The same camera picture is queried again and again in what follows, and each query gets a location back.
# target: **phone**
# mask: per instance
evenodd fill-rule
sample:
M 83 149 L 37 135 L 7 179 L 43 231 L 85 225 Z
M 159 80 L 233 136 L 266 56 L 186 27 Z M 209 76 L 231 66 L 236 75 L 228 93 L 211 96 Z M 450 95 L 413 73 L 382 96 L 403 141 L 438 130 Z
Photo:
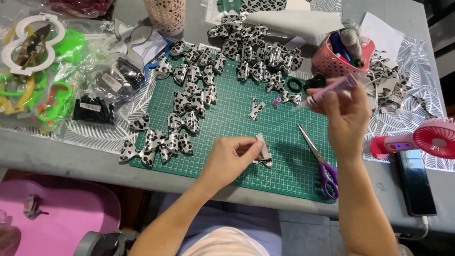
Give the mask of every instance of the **phone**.
M 436 206 L 420 150 L 395 153 L 401 176 L 401 190 L 409 216 L 436 215 Z

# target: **pink mini fan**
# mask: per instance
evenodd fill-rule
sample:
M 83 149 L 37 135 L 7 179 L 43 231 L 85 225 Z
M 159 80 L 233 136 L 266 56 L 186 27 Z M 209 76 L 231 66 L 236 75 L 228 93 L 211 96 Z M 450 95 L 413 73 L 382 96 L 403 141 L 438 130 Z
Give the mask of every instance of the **pink mini fan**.
M 445 159 L 455 159 L 455 123 L 453 118 L 432 118 L 421 124 L 414 133 L 396 136 L 376 136 L 370 150 L 377 159 L 390 153 L 421 149 Z

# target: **scissors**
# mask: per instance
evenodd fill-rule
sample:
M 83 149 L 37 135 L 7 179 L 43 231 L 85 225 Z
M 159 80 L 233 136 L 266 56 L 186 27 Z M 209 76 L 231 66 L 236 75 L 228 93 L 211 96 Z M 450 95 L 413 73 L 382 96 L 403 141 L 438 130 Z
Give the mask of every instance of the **scissors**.
M 338 199 L 338 171 L 333 168 L 321 155 L 319 150 L 316 148 L 316 146 L 313 144 L 311 141 L 310 137 L 308 136 L 307 131 L 299 124 L 298 127 L 300 128 L 300 131 L 303 134 L 303 137 L 308 143 L 308 146 L 310 146 L 311 151 L 313 152 L 314 156 L 316 159 L 319 161 L 318 166 L 319 166 L 319 171 L 321 172 L 322 176 L 322 182 L 321 186 L 322 189 L 324 190 L 325 194 L 331 198 L 331 199 Z M 334 179 L 333 181 L 329 178 L 329 175 L 327 175 L 327 171 L 330 173 L 332 178 Z M 332 190 L 334 191 L 334 194 L 332 195 L 329 193 L 327 190 L 327 185 L 329 185 Z

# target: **pink perforated basket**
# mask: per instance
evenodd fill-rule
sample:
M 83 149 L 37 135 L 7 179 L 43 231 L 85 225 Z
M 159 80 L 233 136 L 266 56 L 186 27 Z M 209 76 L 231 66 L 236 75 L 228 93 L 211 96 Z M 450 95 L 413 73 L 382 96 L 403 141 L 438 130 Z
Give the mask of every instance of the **pink perforated basket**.
M 365 66 L 357 68 L 352 66 L 350 63 L 338 58 L 330 50 L 330 40 L 327 36 L 324 41 L 319 45 L 318 51 L 314 54 L 311 62 L 313 66 L 321 72 L 325 77 L 340 77 L 347 73 L 355 75 L 358 72 L 364 72 L 369 69 L 369 62 L 373 55 L 376 45 L 373 41 L 369 44 L 362 46 L 362 60 L 365 62 Z

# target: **grid lines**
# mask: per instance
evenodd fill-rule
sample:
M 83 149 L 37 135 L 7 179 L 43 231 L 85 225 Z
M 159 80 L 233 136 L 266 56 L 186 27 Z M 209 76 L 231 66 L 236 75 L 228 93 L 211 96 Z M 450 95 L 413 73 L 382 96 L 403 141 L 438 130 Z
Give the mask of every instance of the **grid lines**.
M 183 58 L 169 59 L 173 67 L 183 62 Z M 295 104 L 280 103 L 276 107 L 272 102 L 280 97 L 276 91 L 265 92 L 266 83 L 258 83 L 249 78 L 237 81 L 237 62 L 227 60 L 222 75 L 215 77 L 217 85 L 217 103 L 206 106 L 206 117 L 200 118 L 201 132 L 188 133 L 193 145 L 194 155 L 178 153 L 163 164 L 157 154 L 153 167 L 144 165 L 138 157 L 130 161 L 134 167 L 151 169 L 171 174 L 197 178 L 217 137 L 252 136 L 258 133 L 270 144 L 273 158 L 271 169 L 262 164 L 249 166 L 234 182 L 234 185 L 263 190 L 276 194 L 289 195 L 325 203 L 329 200 L 321 189 L 321 176 L 317 160 L 306 144 L 298 124 L 302 124 L 309 133 L 313 143 L 324 158 L 335 166 L 336 160 L 327 140 L 326 117 L 313 113 L 309 109 L 293 112 Z M 183 90 L 172 76 L 157 80 L 147 112 L 150 114 L 150 129 L 159 129 L 167 134 L 167 117 L 173 111 L 173 91 Z M 258 120 L 248 118 L 252 110 L 252 98 L 266 106 L 259 111 Z M 180 134 L 187 133 L 183 128 Z M 144 147 L 145 133 L 140 133 L 136 148 Z

